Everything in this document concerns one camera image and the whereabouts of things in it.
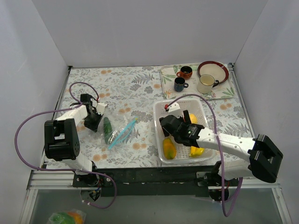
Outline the yellow green fake mango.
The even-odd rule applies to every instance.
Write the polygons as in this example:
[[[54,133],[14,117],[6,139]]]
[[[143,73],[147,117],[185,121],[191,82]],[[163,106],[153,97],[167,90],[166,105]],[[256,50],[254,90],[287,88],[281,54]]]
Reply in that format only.
[[[172,160],[176,157],[176,147],[170,138],[165,138],[163,140],[163,152],[165,158],[168,160]]]

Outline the yellow fake lemon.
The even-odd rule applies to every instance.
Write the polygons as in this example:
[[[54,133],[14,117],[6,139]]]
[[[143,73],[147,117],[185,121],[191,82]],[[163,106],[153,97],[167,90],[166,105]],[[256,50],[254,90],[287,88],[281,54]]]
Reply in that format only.
[[[190,113],[189,117],[190,117],[190,121],[191,121],[192,124],[197,124],[198,123],[197,117],[194,114]]]

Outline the clear zip top bag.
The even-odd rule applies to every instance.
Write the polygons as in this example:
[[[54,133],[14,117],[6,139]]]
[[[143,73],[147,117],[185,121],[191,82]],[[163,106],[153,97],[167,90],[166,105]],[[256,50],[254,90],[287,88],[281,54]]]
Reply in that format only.
[[[116,114],[116,113],[111,113],[104,117],[109,118],[113,129],[113,133],[110,138],[109,144],[106,144],[104,139],[104,129],[102,123],[103,141],[106,144],[108,150],[111,150],[113,147],[124,142],[124,140],[126,140],[128,136],[131,134],[131,132],[133,131],[135,124],[137,123],[138,120],[137,117],[131,117],[125,114]]]

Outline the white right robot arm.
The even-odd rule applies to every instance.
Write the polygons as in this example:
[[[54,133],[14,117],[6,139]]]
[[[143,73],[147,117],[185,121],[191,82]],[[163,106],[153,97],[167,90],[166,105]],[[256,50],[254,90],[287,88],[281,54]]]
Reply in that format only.
[[[239,158],[226,163],[224,170],[218,169],[211,174],[214,184],[220,186],[228,180],[249,176],[267,183],[276,182],[283,154],[267,135],[243,138],[215,134],[207,127],[174,115],[162,117],[159,122],[165,136],[171,135],[178,144],[214,149]]]

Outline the green fake cucumber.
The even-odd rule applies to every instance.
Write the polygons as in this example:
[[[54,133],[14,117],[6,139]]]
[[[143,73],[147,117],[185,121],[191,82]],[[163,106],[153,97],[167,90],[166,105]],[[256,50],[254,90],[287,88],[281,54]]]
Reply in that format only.
[[[105,143],[109,144],[110,138],[113,133],[112,125],[108,117],[103,118],[103,129],[104,129],[104,139]]]

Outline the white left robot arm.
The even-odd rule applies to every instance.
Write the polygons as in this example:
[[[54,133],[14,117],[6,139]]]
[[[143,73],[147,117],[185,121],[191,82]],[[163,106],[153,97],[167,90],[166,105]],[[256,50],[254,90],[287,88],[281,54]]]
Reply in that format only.
[[[80,151],[77,126],[80,122],[94,133],[99,133],[100,143],[108,150],[123,143],[132,133],[137,118],[105,114],[105,104],[92,95],[81,94],[62,116],[44,124],[44,147],[48,159],[66,164],[79,181],[90,187],[99,186],[101,176],[95,163]]]

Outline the yellow fake banana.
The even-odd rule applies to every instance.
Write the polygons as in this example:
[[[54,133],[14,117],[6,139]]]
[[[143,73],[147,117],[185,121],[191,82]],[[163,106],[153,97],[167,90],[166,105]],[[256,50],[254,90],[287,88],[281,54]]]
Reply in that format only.
[[[205,149],[202,147],[190,147],[190,157],[198,157],[204,153]]]

